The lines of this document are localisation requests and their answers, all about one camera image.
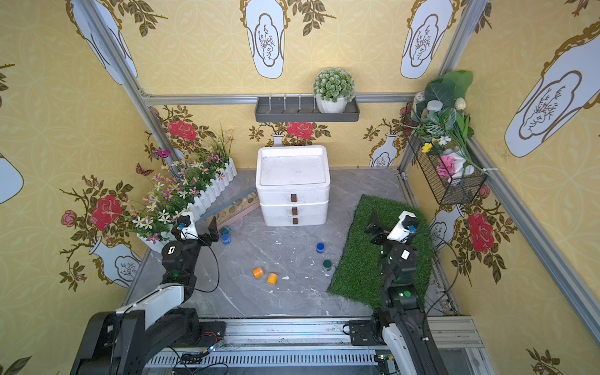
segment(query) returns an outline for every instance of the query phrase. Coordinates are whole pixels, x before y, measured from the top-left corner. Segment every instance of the yellow cup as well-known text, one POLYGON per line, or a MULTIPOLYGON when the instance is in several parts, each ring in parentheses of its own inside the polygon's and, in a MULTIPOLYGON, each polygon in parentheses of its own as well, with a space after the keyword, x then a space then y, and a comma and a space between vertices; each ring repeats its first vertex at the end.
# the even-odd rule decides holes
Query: yellow cup
POLYGON ((277 284, 277 274, 269 274, 269 278, 266 279, 266 283, 269 285, 277 284))

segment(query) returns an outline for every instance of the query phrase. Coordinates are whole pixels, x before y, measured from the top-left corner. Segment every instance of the gray marble floor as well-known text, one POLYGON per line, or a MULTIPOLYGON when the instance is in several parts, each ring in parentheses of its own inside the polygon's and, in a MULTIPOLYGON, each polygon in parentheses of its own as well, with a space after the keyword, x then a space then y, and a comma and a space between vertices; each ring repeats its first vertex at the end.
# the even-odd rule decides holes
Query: gray marble floor
MULTIPOLYGON (((254 187, 255 171, 240 171, 214 206, 222 205, 254 187)), ((335 271, 325 271, 325 259, 340 260, 354 210, 363 194, 401 200, 395 170, 332 170, 328 219, 321 226, 267 227, 260 209, 234 223, 231 244, 217 243, 221 278, 212 293, 194 292, 183 307, 195 307, 201 316, 369 316, 372 310, 360 303, 326 292, 335 271), (326 245, 317 254, 318 242, 326 245), (261 266, 265 276, 255 279, 252 270, 261 266), (274 272, 277 285, 266 283, 274 272)), ((164 269, 160 254, 150 251, 128 300, 152 291, 164 269)), ((203 247, 196 267, 196 287, 211 290, 217 282, 215 260, 203 247)))

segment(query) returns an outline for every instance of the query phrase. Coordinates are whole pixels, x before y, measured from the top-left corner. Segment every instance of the pink rose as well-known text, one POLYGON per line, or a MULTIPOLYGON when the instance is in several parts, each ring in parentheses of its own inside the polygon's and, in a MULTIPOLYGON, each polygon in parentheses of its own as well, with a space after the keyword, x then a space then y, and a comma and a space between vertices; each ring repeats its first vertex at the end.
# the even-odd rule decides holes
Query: pink rose
POLYGON ((310 122, 290 122, 287 125, 287 133, 298 138, 310 139, 313 136, 314 127, 310 122))
POLYGON ((494 228, 488 223, 487 218, 476 211, 469 217, 471 242, 475 251, 487 253, 494 246, 494 228))
POLYGON ((167 127, 169 128, 169 133, 183 139, 196 140, 196 136, 198 135, 196 129, 191 124, 183 121, 171 122, 167 127))
POLYGON ((490 196, 490 188, 487 185, 481 185, 481 189, 479 189, 479 195, 482 198, 487 198, 490 196))
POLYGON ((437 165, 437 174, 441 178, 450 178, 456 171, 454 170, 454 157, 442 155, 439 164, 437 165))
POLYGON ((61 224, 70 228, 75 225, 75 219, 77 219, 77 214, 70 209, 66 210, 65 214, 62 216, 61 224))
POLYGON ((158 149, 158 150, 154 151, 154 155, 157 158, 164 159, 164 158, 171 156, 171 152, 169 150, 158 149))
POLYGON ((98 230, 104 230, 104 228, 116 222, 122 213, 121 203, 115 200, 113 196, 106 196, 98 199, 98 203, 96 203, 92 217, 89 220, 98 230))

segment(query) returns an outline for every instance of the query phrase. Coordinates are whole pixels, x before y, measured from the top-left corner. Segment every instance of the white picket fence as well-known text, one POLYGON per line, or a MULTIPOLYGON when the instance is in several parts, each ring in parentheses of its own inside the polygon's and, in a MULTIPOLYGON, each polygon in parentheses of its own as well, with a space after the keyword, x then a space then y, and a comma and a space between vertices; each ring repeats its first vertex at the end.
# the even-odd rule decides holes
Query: white picket fence
MULTIPOLYGON (((194 219, 196 221, 200 220, 200 217, 210 208, 211 204, 217 200, 217 197, 221 195, 223 190, 225 190, 233 178, 238 174, 232 158, 229 158, 229 163, 225 167, 223 174, 225 175, 225 179, 220 179, 215 176, 214 179, 211 179, 211 184, 206 186, 206 190, 201 191, 200 195, 194 198, 194 203, 188 204, 187 208, 194 214, 194 219)), ((163 237, 168 237, 168 240, 156 241, 155 244, 153 244, 152 241, 147 241, 145 237, 142 237, 139 234, 137 237, 149 248, 160 253, 169 241, 175 239, 171 233, 163 232, 162 234, 163 237)))

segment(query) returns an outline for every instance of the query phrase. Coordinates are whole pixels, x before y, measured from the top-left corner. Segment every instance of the red rose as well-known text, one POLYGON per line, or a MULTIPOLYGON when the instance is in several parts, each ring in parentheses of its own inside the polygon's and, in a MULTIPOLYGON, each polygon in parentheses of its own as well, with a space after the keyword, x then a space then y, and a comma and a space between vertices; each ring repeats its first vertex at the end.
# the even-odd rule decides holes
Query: red rose
POLYGON ((66 225, 69 228, 75 225, 75 219, 77 218, 77 214, 70 209, 65 211, 65 214, 62 216, 61 224, 66 225))
POLYGON ((98 203, 89 219, 98 230, 104 230, 108 225, 117 221, 123 213, 121 203, 113 196, 98 199, 98 203))
POLYGON ((469 217, 469 226, 471 227, 470 238, 475 251, 487 253, 488 249, 494 245, 494 228, 479 211, 469 217))
POLYGON ((490 188, 487 187, 487 185, 483 184, 481 185, 481 189, 479 189, 479 195, 482 198, 487 198, 490 196, 490 188))
POLYGON ((290 122, 287 125, 287 133, 298 138, 310 139, 313 136, 313 125, 310 122, 290 122))
POLYGON ((196 129, 190 124, 186 124, 183 121, 171 122, 168 125, 169 133, 174 136, 182 137, 187 140, 196 140, 198 133, 196 129))

